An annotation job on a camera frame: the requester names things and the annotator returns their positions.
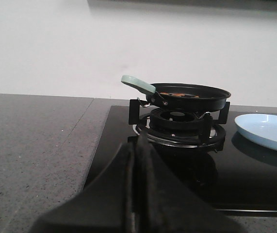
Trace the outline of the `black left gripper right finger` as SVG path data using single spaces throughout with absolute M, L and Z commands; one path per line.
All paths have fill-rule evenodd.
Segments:
M 141 233 L 236 233 L 238 224 L 212 209 L 170 171 L 147 136 L 135 146 Z

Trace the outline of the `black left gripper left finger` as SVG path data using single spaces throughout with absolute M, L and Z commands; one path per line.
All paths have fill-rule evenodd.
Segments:
M 80 194 L 40 216 L 30 232 L 128 232 L 127 187 L 133 155 L 132 143 L 122 145 L 109 165 Z

